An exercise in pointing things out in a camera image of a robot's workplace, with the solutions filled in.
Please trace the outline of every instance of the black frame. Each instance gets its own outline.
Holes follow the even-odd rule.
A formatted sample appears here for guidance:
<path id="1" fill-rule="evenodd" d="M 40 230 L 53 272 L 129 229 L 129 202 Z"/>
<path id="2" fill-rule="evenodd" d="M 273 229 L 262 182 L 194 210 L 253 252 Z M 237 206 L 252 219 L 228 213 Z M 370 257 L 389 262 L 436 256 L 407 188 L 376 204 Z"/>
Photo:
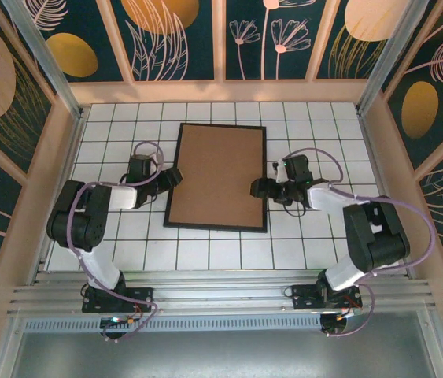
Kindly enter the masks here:
<path id="1" fill-rule="evenodd" d="M 181 147 L 181 139 L 183 137 L 183 126 L 185 124 L 191 124 L 194 126 L 208 126 L 215 128 L 244 128 L 244 129 L 252 129 L 252 130 L 261 130 L 263 132 L 263 161 L 262 161 L 262 170 L 263 177 L 267 176 L 267 128 L 265 126 L 243 126 L 243 125 L 232 125 L 232 124 L 198 124 L 195 122 L 181 122 L 179 127 L 179 136 L 177 139 L 177 144 L 175 145 L 175 156 L 174 156 L 174 167 L 177 168 L 178 160 L 179 160 L 179 150 Z M 214 231 L 240 231 L 240 232 L 261 232 L 265 233 L 268 231 L 268 203 L 267 200 L 263 201 L 263 226 L 262 227 L 243 227 L 243 226 L 220 226 L 218 224 L 191 224 L 191 223 L 176 223 L 168 220 L 171 212 L 172 205 L 172 196 L 174 195 L 174 189 L 171 189 L 168 192 L 167 197 L 167 206 L 165 207 L 165 218 L 164 218 L 164 227 L 172 227 L 172 228 L 190 228 L 197 230 L 214 230 Z"/>

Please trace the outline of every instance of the black bracket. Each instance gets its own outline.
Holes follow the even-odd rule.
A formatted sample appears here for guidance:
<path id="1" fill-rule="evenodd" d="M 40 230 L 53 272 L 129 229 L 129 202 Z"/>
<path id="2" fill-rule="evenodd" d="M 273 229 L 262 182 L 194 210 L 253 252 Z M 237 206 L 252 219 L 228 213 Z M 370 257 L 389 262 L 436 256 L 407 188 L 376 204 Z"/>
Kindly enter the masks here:
<path id="1" fill-rule="evenodd" d="M 143 302 L 153 301 L 153 288 L 151 287 L 126 287 L 124 275 L 113 290 L 117 294 Z M 151 312 L 151 306 L 139 305 L 143 313 Z M 134 313 L 134 303 L 116 298 L 101 289 L 88 286 L 83 297 L 83 313 Z"/>
<path id="2" fill-rule="evenodd" d="M 285 295 L 293 301 L 294 309 L 344 309 L 345 307 L 363 307 L 360 289 L 349 287 L 342 291 L 329 293 L 325 299 L 323 293 L 314 285 L 293 285 L 291 293 Z"/>

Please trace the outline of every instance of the white tile floor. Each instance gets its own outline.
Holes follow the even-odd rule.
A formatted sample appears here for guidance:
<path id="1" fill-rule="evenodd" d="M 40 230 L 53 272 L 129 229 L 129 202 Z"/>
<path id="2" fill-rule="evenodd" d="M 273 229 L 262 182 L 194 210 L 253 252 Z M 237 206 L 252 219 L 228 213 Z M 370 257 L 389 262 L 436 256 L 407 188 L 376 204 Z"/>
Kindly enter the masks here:
<path id="1" fill-rule="evenodd" d="M 132 147 L 142 140 L 158 141 L 166 168 L 172 166 L 179 125 L 238 124 L 267 128 L 268 161 L 290 151 L 317 146 L 332 153 L 345 170 L 344 190 L 378 195 L 366 146 L 350 103 L 225 102 L 93 105 L 72 178 L 117 181 L 127 171 Z M 141 153 L 153 149 L 142 148 Z M 307 154 L 315 177 L 338 178 L 327 157 Z M 273 175 L 271 164 L 268 174 Z M 271 202 L 268 232 L 216 232 L 164 228 L 167 195 L 137 210 L 109 214 L 103 254 L 117 268 L 129 271 L 217 269 L 322 269 L 347 254 L 343 220 L 318 211 L 304 217 L 286 214 Z M 77 260 L 58 245 L 45 269 L 72 271 Z"/>

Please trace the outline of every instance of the brown board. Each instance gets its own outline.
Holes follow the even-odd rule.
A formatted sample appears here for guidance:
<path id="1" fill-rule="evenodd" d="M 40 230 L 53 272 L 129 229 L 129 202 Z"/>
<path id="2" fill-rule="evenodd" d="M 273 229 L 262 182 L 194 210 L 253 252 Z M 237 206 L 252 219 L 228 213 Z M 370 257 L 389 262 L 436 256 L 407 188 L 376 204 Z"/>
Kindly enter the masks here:
<path id="1" fill-rule="evenodd" d="M 174 166 L 183 181 L 168 195 L 164 226 L 267 231 L 267 203 L 250 195 L 266 176 L 265 128 L 181 124 Z"/>

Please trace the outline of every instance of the purple cable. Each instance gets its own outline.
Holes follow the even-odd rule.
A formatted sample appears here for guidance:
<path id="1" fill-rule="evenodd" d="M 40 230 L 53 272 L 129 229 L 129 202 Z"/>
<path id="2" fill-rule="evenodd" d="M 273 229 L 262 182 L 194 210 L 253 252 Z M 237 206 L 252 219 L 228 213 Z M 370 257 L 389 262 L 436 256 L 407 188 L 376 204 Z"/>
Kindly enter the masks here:
<path id="1" fill-rule="evenodd" d="M 158 152 L 158 156 L 159 156 L 159 162 L 157 164 L 157 171 L 149 178 L 146 180 L 143 180 L 139 183 L 126 183 L 126 184 L 119 184 L 119 183 L 104 183 L 104 184 L 110 184 L 110 185 L 114 185 L 114 186 L 127 186 L 127 187 L 140 187 L 142 185 L 145 185 L 151 181 L 153 181 L 155 178 L 158 177 L 158 175 L 160 174 L 162 167 L 163 167 L 163 160 L 164 160 L 164 151 L 154 142 L 140 142 L 139 144 L 137 144 L 134 148 L 134 154 L 135 151 L 137 150 L 137 148 L 143 144 L 150 144 L 152 146 L 155 146 L 157 148 L 157 152 Z M 85 192 L 86 189 L 88 188 L 92 188 L 95 185 L 100 184 L 97 182 L 92 182 L 92 183 L 85 183 L 81 189 L 79 189 L 78 193 L 76 193 L 76 196 L 74 197 L 74 201 L 72 202 L 71 205 L 71 209 L 69 210 L 69 215 L 67 218 L 67 244 L 69 246 L 69 248 L 71 249 L 71 251 L 78 257 L 79 260 L 79 264 L 81 265 L 81 267 L 83 268 L 83 271 L 87 274 L 88 278 L 93 280 L 102 290 L 104 290 L 106 293 L 118 298 L 118 299 L 122 299 L 124 301 L 130 302 L 130 303 L 134 303 L 136 305 L 143 305 L 143 306 L 151 306 L 153 308 L 153 310 L 151 311 L 151 314 L 144 320 L 142 321 L 139 326 L 132 332 L 128 332 L 125 335 L 123 335 L 122 337 L 120 337 L 120 339 L 124 339 L 126 337 L 130 337 L 131 335 L 135 335 L 136 332 L 138 332 L 140 329 L 142 329 L 146 323 L 148 323 L 157 313 L 158 311 L 158 305 L 155 302 L 145 302 L 145 301 L 140 301 L 138 299 L 133 299 L 130 297 L 126 297 L 125 295 L 120 295 L 115 293 L 114 291 L 112 291 L 111 289 L 109 289 L 108 287 L 106 287 L 104 284 L 102 284 L 102 282 L 100 282 L 92 273 L 91 271 L 88 269 L 88 267 L 85 265 L 85 262 L 83 261 L 81 252 L 79 252 L 75 247 L 74 244 L 72 243 L 72 220 L 74 218 L 74 212 L 76 210 L 76 207 L 78 205 L 79 199 L 81 198 L 81 196 L 83 195 L 83 193 Z M 114 343 L 118 343 L 118 339 L 114 339 L 113 340 Z"/>
<path id="2" fill-rule="evenodd" d="M 426 222 L 427 227 L 429 228 L 430 241 L 429 241 L 429 244 L 427 245 L 426 251 L 423 253 L 423 255 L 420 258 L 417 258 L 414 261 L 410 261 L 410 262 L 407 262 L 407 263 L 404 263 L 404 264 L 398 265 L 398 266 L 389 266 L 389 267 L 385 267 L 385 268 L 373 269 L 371 272 L 367 273 L 365 276 L 359 278 L 358 281 L 356 281 L 355 285 L 363 286 L 363 287 L 367 288 L 368 292 L 370 293 L 371 308 L 370 308 L 370 311 L 369 311 L 366 319 L 364 320 L 364 322 L 358 328 L 353 329 L 352 331 L 349 331 L 349 332 L 346 332 L 346 333 L 341 333 L 341 334 L 338 334 L 338 335 L 327 334 L 330 337 L 343 337 L 343 336 L 353 335 L 354 333 L 356 333 L 356 332 L 360 331 L 361 329 L 363 329 L 366 326 L 366 324 L 368 324 L 368 322 L 370 321 L 371 317 L 373 316 L 373 312 L 375 310 L 375 293 L 373 292 L 371 287 L 369 287 L 368 285 L 366 285 L 363 282 L 365 280 L 367 280 L 368 278 L 370 278 L 371 276 L 376 276 L 380 272 L 388 272 L 388 271 L 392 271 L 392 270 L 396 270 L 396 269 L 402 269 L 402 268 L 411 268 L 412 266 L 416 266 L 416 265 L 420 264 L 421 262 L 423 262 L 424 260 L 426 260 L 431 255 L 431 253 L 433 252 L 434 246 L 436 244 L 436 231 L 434 230 L 433 222 L 420 209 L 418 209 L 417 207 L 415 207 L 413 205 L 410 205 L 410 204 L 408 204 L 406 202 L 398 201 L 396 199 L 391 199 L 391 198 L 365 197 L 365 196 L 354 195 L 352 193 L 347 193 L 345 191 L 341 191 L 341 190 L 337 189 L 336 187 L 334 187 L 334 185 L 336 183 L 340 183 L 340 182 L 342 182 L 344 180 L 344 172 L 341 169 L 341 166 L 340 166 L 340 163 L 338 162 L 338 160 L 335 159 L 333 155 L 331 155 L 330 153 L 326 152 L 325 150 L 321 150 L 320 148 L 315 148 L 315 147 L 301 148 L 301 149 L 296 150 L 296 151 L 292 152 L 291 154 L 287 155 L 285 157 L 285 159 L 286 158 L 290 158 L 291 156 L 293 156 L 295 154 L 298 154 L 299 152 L 304 152 L 304 151 L 320 152 L 321 154 L 324 154 L 324 155 L 328 156 L 332 160 L 332 162 L 336 164 L 336 166 L 338 168 L 338 171 L 340 172 L 340 178 L 337 179 L 337 180 L 330 180 L 330 182 L 328 184 L 329 188 L 334 193 L 336 193 L 338 195 L 343 195 L 346 198 L 358 199 L 360 201 L 389 203 L 391 205 L 404 207 L 405 209 L 409 209 L 413 213 L 416 213 L 419 216 L 421 216 L 421 218 L 424 219 L 424 221 Z"/>

